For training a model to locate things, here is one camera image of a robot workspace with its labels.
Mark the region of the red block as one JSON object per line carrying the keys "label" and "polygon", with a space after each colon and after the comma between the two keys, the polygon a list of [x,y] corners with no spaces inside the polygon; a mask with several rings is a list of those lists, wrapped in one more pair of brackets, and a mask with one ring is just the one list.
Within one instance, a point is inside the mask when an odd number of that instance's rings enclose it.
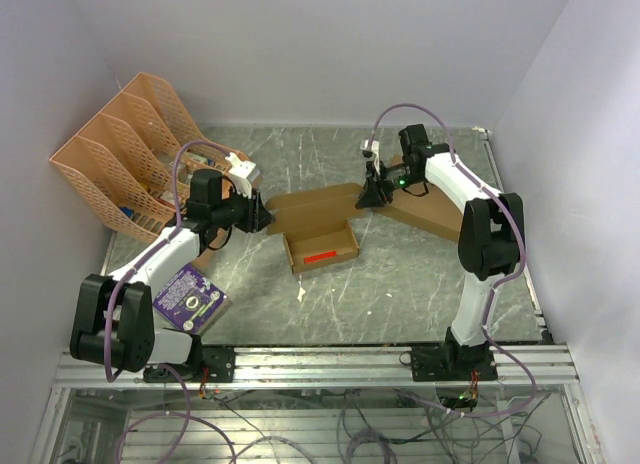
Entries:
{"label": "red block", "polygon": [[324,260],[327,260],[327,259],[332,259],[332,258],[335,258],[337,256],[338,256],[337,252],[335,250],[332,250],[332,251],[327,251],[327,252],[324,252],[324,253],[319,253],[319,254],[315,254],[315,255],[306,256],[303,259],[303,262],[305,264],[312,264],[312,263],[324,261]]}

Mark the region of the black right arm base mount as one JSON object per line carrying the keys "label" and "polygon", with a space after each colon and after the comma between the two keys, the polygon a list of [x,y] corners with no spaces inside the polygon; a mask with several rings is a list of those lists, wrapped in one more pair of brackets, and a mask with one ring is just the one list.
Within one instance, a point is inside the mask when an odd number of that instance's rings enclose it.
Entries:
{"label": "black right arm base mount", "polygon": [[487,346],[456,349],[445,343],[413,346],[409,351],[410,367],[415,382],[470,381],[472,372],[479,381],[498,378],[494,355]]}

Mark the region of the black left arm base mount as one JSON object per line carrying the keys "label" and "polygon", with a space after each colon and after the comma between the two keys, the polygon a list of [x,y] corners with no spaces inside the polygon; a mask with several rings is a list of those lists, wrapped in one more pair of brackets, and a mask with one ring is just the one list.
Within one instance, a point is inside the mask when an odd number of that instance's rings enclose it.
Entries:
{"label": "black left arm base mount", "polygon": [[[235,349],[230,346],[204,345],[192,350],[183,364],[170,367],[185,383],[231,383],[236,364]],[[177,383],[178,378],[160,364],[147,366],[143,381],[149,384]]]}

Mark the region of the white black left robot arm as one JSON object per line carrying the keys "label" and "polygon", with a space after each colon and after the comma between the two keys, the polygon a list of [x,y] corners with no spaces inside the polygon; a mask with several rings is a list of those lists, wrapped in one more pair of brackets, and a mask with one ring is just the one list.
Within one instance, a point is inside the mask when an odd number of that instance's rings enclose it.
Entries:
{"label": "white black left robot arm", "polygon": [[257,233],[272,220],[259,191],[241,172],[196,171],[185,205],[150,246],[114,273],[90,274],[81,283],[72,357],[103,365],[110,382],[153,364],[168,364],[182,381],[196,379],[204,357],[195,337],[156,328],[153,301],[176,273],[210,249],[219,231]]}

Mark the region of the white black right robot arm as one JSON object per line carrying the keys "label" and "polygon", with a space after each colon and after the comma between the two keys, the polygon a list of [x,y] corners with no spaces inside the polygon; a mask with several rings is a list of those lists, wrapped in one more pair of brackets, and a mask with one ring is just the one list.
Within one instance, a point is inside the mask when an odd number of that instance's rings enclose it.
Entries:
{"label": "white black right robot arm", "polygon": [[493,300],[508,276],[525,257],[524,209],[516,193],[501,193],[462,163],[448,143],[433,144],[422,124],[410,125],[399,134],[401,162],[385,165],[379,142],[370,137],[360,150],[367,159],[365,183],[356,207],[384,208],[394,194],[411,185],[438,188],[462,213],[458,258],[465,270],[462,297],[449,328],[455,343],[440,357],[442,371],[450,378],[465,378],[476,367],[470,349],[488,342]]}

